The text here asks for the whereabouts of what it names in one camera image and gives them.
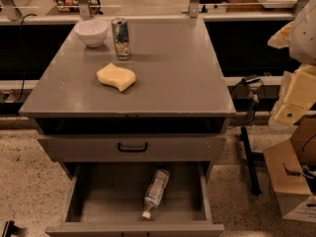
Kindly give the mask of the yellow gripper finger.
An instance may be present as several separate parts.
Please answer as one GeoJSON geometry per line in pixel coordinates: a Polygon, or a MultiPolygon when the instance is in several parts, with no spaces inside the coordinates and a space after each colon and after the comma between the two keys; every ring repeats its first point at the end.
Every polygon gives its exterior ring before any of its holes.
{"type": "Polygon", "coordinates": [[[283,125],[298,122],[316,103],[316,66],[302,64],[290,76],[289,86],[275,121],[283,125]]]}

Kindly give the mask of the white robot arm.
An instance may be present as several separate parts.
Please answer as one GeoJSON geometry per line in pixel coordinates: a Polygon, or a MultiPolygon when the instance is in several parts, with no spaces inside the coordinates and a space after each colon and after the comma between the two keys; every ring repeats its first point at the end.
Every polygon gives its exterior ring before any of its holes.
{"type": "Polygon", "coordinates": [[[290,57],[301,63],[290,75],[275,114],[276,122],[293,125],[316,103],[316,0],[310,0],[292,22],[268,40],[268,45],[288,47],[290,57]]]}

